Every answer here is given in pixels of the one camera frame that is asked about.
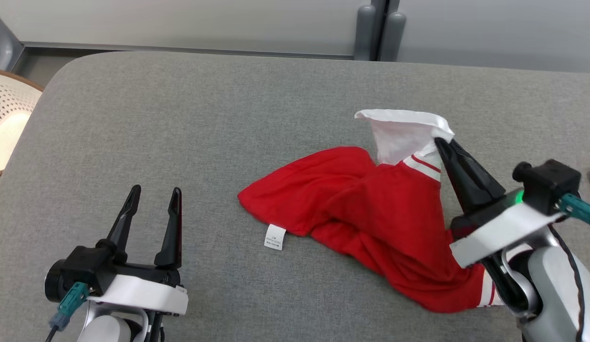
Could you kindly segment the grey rounded partition foot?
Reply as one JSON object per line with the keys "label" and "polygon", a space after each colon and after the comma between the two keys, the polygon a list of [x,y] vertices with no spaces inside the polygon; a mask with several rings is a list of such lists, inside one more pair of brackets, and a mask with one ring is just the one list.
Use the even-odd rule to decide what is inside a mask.
{"label": "grey rounded partition foot", "polygon": [[397,61],[406,20],[404,13],[399,11],[386,17],[378,54],[379,61]]}
{"label": "grey rounded partition foot", "polygon": [[360,6],[357,10],[353,59],[370,61],[373,52],[373,34],[376,9],[373,5]]}

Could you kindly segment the grey angled partition leg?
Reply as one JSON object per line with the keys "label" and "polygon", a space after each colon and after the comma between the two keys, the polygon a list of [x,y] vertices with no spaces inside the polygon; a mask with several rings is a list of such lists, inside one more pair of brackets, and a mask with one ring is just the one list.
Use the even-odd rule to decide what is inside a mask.
{"label": "grey angled partition leg", "polygon": [[21,41],[13,34],[12,30],[0,19],[0,70],[14,71],[19,59],[24,52]]}

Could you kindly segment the grey partition base rail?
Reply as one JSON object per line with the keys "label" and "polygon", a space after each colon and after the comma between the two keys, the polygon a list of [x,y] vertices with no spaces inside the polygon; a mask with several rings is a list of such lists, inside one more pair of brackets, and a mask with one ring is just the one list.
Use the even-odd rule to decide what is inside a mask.
{"label": "grey partition base rail", "polygon": [[263,52],[263,51],[245,51],[245,50],[225,50],[212,48],[182,48],[182,47],[162,47],[162,46],[130,46],[130,45],[87,45],[78,43],[50,43],[50,42],[31,42],[22,41],[24,48],[54,48],[69,50],[86,50],[86,51],[162,51],[162,52],[182,52],[198,54],[217,54],[226,56],[262,56],[262,57],[286,57],[286,58],[316,58],[325,60],[354,60],[353,56],[341,56],[332,54],[308,54],[308,53],[289,53],[289,52]]}

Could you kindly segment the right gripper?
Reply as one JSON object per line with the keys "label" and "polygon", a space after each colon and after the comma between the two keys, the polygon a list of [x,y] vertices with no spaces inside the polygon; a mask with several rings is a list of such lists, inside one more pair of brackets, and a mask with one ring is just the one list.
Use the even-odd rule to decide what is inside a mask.
{"label": "right gripper", "polygon": [[505,195],[504,187],[455,139],[435,138],[434,143],[459,204],[469,213],[453,219],[450,226],[454,237],[450,249],[462,268],[516,247],[564,217],[560,211],[547,216],[532,208],[523,201],[523,189]]}

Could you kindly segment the white perforated laundry basket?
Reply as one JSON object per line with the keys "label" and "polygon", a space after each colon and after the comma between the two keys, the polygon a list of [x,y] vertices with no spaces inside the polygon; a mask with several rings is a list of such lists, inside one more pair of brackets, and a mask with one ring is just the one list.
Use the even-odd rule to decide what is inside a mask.
{"label": "white perforated laundry basket", "polygon": [[44,89],[0,70],[0,178]]}

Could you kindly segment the red and white jersey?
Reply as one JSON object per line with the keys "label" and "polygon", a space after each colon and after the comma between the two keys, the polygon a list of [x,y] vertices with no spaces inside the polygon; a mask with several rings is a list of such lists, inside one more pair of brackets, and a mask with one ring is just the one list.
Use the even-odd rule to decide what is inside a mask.
{"label": "red and white jersey", "polygon": [[267,241],[309,236],[384,277],[436,313],[503,305],[481,264],[462,268],[450,249],[441,204],[443,164],[434,143],[454,138],[447,119],[410,110],[361,110],[377,160],[340,146],[284,165],[238,194],[268,225]]}

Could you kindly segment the grey double partition post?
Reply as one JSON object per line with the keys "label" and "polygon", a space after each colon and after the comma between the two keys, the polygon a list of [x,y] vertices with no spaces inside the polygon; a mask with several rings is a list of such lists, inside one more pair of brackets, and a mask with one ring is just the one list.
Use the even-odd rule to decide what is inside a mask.
{"label": "grey double partition post", "polygon": [[379,61],[386,18],[399,9],[400,0],[371,0],[370,4],[375,8],[370,60]]}

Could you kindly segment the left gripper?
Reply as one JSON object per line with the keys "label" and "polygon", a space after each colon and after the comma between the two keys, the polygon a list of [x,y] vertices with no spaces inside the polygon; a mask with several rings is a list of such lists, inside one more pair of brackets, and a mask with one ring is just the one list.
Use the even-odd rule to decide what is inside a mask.
{"label": "left gripper", "polygon": [[[141,185],[132,186],[107,236],[107,239],[116,246],[117,251],[125,251],[141,191]],[[189,297],[187,290],[182,286],[179,272],[182,265],[182,191],[180,188],[173,189],[168,215],[169,221],[162,247],[154,259],[156,266],[143,264],[116,266],[117,275],[104,290],[103,295],[90,295],[89,301],[165,314],[186,314]]]}

